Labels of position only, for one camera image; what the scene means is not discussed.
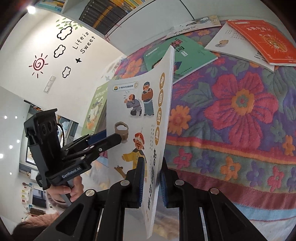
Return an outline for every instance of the white book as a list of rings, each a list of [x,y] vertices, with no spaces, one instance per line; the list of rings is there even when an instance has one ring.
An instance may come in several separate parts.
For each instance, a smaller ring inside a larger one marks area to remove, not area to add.
[[[152,235],[160,170],[170,116],[175,50],[166,54],[149,72],[122,80],[110,80],[107,93],[107,135],[114,132],[123,141],[108,150],[110,184],[125,178],[145,160],[143,201],[147,238]]]
[[[180,34],[188,33],[191,31],[204,29],[204,28],[212,28],[221,26],[221,23],[216,15],[195,19],[180,25],[176,25],[170,29],[170,32],[164,39],[168,39]]]
[[[225,23],[205,49],[250,61],[274,72],[260,52],[238,31]]]

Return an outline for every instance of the red hat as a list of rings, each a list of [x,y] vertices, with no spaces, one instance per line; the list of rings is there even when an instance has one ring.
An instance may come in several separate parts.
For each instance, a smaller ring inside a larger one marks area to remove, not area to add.
[[[143,145],[145,144],[144,137],[143,137],[142,133],[140,133],[140,132],[136,133],[135,139],[140,140],[143,143]]]

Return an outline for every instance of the cloud decal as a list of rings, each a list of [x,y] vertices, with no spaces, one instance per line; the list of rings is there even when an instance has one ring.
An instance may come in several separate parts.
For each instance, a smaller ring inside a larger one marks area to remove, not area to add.
[[[60,40],[64,40],[71,33],[72,33],[72,27],[71,26],[68,26],[66,28],[61,29],[61,31],[57,35],[57,38],[60,39]]]
[[[65,67],[64,71],[63,71],[63,78],[66,78],[71,72],[71,68],[69,68],[68,66]]]
[[[60,45],[55,51],[54,51],[54,57],[58,58],[59,56],[61,56],[64,51],[66,50],[66,47],[64,45]]]

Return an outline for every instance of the dark hair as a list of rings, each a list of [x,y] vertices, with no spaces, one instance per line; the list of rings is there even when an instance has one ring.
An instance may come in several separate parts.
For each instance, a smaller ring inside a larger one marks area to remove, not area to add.
[[[161,60],[162,60],[162,58],[161,58],[160,60],[158,60],[156,63],[154,63],[154,64],[152,65],[152,68],[154,69],[154,66],[155,66],[156,64],[158,64]]]
[[[33,226],[31,223],[19,223],[12,232],[14,241],[33,241],[47,226]]]

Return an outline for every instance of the light green book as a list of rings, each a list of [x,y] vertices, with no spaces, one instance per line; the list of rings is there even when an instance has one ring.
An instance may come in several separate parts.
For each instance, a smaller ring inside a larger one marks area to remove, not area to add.
[[[170,45],[175,49],[173,84],[218,58],[194,40],[184,35],[178,35],[156,45],[144,54],[148,71],[161,61]]]
[[[91,105],[87,112],[81,135],[94,134],[100,116],[107,101],[108,82],[96,89]]]

